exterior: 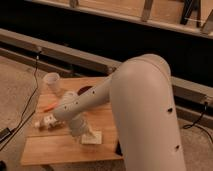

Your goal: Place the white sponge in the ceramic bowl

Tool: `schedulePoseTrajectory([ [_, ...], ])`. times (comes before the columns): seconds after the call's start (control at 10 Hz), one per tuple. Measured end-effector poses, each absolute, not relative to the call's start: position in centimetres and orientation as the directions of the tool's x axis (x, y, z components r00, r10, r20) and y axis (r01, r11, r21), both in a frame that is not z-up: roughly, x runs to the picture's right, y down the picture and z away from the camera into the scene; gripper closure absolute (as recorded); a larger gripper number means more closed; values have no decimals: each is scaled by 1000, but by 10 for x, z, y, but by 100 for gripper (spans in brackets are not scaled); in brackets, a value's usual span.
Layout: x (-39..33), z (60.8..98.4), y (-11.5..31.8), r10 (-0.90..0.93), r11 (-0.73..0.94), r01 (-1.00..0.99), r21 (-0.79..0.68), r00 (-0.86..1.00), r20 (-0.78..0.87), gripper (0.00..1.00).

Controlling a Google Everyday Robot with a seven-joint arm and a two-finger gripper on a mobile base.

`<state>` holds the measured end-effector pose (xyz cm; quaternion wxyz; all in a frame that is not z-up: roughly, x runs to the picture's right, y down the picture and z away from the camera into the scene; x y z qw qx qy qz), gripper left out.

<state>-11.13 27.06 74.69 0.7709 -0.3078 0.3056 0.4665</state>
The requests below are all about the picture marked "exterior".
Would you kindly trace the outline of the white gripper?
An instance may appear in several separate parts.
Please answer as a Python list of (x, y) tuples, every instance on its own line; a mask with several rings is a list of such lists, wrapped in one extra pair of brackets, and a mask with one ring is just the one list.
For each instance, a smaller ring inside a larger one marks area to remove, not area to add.
[(84, 118), (74, 118), (68, 123), (70, 133), (73, 137), (80, 137), (84, 134), (94, 137), (90, 125)]

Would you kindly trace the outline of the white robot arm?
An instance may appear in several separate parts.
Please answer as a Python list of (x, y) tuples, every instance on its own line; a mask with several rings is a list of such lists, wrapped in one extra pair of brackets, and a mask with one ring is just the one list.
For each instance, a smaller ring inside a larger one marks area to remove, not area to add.
[(155, 54), (123, 62), (103, 82), (53, 111), (69, 121), (110, 103), (126, 171), (186, 171), (168, 63)]

